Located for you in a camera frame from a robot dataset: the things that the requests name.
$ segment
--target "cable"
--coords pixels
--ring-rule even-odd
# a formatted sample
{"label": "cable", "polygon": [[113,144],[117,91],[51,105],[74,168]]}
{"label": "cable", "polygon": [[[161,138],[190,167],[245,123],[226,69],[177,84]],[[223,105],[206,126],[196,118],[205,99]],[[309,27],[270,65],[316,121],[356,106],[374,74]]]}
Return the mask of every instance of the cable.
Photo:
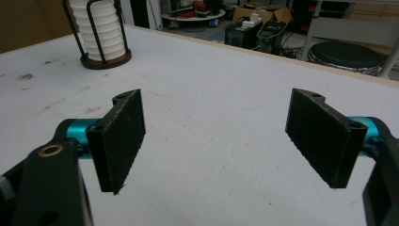
{"label": "cable", "polygon": [[156,24],[155,15],[153,14],[153,9],[152,9],[151,0],[149,0],[149,2],[150,2],[150,8],[151,8],[152,17],[153,17],[153,22],[155,23],[155,28],[156,28],[156,30],[158,30],[158,24]]}
{"label": "cable", "polygon": [[[279,36],[279,35],[285,30],[285,28],[287,27],[287,25],[288,25],[292,20],[293,20],[293,19],[291,19],[288,23],[286,23],[285,26],[281,29],[281,31],[280,31],[278,34],[276,34],[276,35],[274,35],[274,36],[267,37],[267,38],[268,38],[268,39],[271,39],[271,38],[274,38],[274,37],[276,37],[276,36]],[[256,34],[256,37],[260,38],[260,37],[259,37],[259,34],[261,33],[261,31],[262,31],[262,29],[263,29],[263,27],[264,27],[265,25],[266,25],[266,23],[264,23],[264,24],[262,25],[261,29],[258,31],[258,34]]]}

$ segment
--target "workshop clutter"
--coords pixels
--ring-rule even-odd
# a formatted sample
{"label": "workshop clutter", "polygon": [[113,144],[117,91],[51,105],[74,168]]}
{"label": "workshop clutter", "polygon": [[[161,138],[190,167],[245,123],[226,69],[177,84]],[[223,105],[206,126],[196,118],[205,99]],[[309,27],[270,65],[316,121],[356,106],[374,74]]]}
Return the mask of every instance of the workshop clutter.
{"label": "workshop clutter", "polygon": [[170,1],[170,16],[179,18],[200,17],[206,18],[208,16],[215,16],[220,13],[222,6],[221,0],[171,0]]}
{"label": "workshop clutter", "polygon": [[234,15],[232,17],[232,23],[238,24],[243,22],[246,18],[249,19],[253,12],[259,14],[259,17],[262,18],[263,23],[268,21],[277,21],[288,24],[292,20],[291,12],[285,6],[249,2],[235,8]]}

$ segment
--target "black stool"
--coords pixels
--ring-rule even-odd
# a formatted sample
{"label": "black stool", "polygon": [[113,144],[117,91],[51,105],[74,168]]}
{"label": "black stool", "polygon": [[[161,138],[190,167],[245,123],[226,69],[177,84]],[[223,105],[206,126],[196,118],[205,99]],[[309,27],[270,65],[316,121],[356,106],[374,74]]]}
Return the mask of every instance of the black stool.
{"label": "black stool", "polygon": [[354,73],[376,75],[387,56],[367,47],[340,41],[314,44],[308,54],[310,62],[348,70]]}

